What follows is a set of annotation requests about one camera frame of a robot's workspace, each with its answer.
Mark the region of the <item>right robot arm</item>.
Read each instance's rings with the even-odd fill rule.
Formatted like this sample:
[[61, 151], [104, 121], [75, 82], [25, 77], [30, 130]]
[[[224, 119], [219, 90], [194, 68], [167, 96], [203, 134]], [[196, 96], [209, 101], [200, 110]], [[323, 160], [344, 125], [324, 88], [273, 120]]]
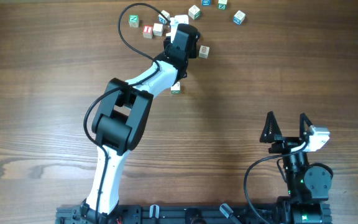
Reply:
[[322, 163], [311, 164], [307, 154], [321, 149], [329, 140], [329, 129], [314, 125], [300, 115], [300, 135], [282, 135], [273, 112], [267, 113], [260, 142], [270, 143], [271, 154], [281, 154], [280, 169], [288, 188], [287, 197], [279, 197], [273, 210], [274, 223], [332, 223], [329, 199], [333, 170]]

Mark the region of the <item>green V block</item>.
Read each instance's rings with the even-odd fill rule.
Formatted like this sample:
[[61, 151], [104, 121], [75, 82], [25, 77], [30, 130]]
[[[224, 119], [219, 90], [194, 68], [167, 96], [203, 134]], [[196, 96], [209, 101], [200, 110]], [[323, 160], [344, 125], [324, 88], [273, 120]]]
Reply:
[[201, 15], [201, 9], [196, 6], [196, 5], [193, 5], [189, 8], [188, 10], [188, 15], [193, 19], [197, 19], [200, 15]]

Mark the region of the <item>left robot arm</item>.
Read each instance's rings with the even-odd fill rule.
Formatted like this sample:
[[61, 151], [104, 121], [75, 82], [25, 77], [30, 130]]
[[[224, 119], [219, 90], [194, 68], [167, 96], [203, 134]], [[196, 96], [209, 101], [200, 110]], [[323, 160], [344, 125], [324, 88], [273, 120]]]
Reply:
[[129, 154], [140, 142], [153, 99], [186, 76], [188, 61], [196, 56], [197, 28], [179, 24], [164, 41], [164, 50], [152, 66], [136, 78], [112, 79], [90, 106], [96, 110], [91, 128], [85, 128], [98, 150], [93, 186], [71, 215], [72, 223], [260, 223], [247, 207], [161, 207], [120, 205], [119, 186]]

